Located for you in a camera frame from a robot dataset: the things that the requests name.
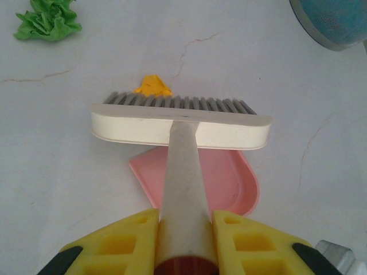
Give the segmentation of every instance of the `green paper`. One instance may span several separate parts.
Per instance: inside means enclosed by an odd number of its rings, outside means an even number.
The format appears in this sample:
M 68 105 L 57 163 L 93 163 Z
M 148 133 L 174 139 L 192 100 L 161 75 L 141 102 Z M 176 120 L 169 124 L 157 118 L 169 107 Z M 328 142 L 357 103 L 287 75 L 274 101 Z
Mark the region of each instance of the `green paper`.
M 30 0 L 34 10 L 24 15 L 17 13 L 23 21 L 17 39 L 40 38 L 47 41 L 57 41 L 67 35 L 79 32 L 81 25 L 75 22 L 76 13 L 69 8 L 74 0 Z

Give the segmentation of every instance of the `gray bristles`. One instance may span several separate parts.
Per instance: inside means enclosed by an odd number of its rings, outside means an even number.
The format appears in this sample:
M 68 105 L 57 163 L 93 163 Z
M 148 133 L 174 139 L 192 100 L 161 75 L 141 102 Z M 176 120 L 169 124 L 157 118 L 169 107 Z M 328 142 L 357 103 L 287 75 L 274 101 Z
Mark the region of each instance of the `gray bristles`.
M 104 102 L 104 104 L 113 105 L 132 105 L 145 107 L 164 107 L 164 108 L 179 108 L 179 109 L 193 109 L 202 111 L 215 111 L 225 113 L 246 113 L 255 115 L 256 113 L 242 100 L 225 99 L 219 100 L 214 98 L 198 98 L 190 99 L 185 97 L 182 99 L 179 96 L 149 96 L 146 97 L 141 93 L 131 92 L 113 92 Z

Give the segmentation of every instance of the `pink dustpan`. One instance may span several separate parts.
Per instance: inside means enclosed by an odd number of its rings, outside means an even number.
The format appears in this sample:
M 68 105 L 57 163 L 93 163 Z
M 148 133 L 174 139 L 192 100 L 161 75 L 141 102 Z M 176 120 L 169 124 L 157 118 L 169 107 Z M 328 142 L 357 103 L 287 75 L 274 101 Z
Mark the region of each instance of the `pink dustpan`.
M 250 214 L 259 199 L 259 185 L 241 151 L 198 149 L 209 211 Z M 161 208 L 168 147 L 157 147 L 130 160 L 153 207 Z

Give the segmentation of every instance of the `white floor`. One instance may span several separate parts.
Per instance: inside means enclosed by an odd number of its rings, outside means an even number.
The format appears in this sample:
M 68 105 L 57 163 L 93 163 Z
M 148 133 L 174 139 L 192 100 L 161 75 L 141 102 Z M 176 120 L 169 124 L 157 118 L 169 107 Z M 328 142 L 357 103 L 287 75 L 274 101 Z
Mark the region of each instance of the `white floor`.
M 271 115 L 246 152 L 251 218 L 367 260 L 367 55 L 332 52 L 287 0 L 77 1 L 82 32 L 17 41 L 0 1 L 0 274 L 36 274 L 66 243 L 150 207 L 128 160 L 151 147 L 90 134 L 90 103 L 158 74 L 177 95 L 238 97 Z

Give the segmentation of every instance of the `yellow foam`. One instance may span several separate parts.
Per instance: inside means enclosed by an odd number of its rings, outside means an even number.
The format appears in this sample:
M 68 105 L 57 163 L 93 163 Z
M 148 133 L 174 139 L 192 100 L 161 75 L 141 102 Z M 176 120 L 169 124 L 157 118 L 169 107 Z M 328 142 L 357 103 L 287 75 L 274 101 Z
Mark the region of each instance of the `yellow foam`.
M 68 244 L 61 251 L 83 251 L 65 275 L 152 275 L 158 222 L 158 209 L 149 209 Z
M 313 275 L 294 252 L 308 242 L 228 211 L 214 211 L 220 275 Z
M 156 74 L 152 76 L 144 76 L 142 86 L 136 90 L 134 93 L 142 93 L 145 96 L 171 96 L 172 92 L 170 88 L 157 76 Z

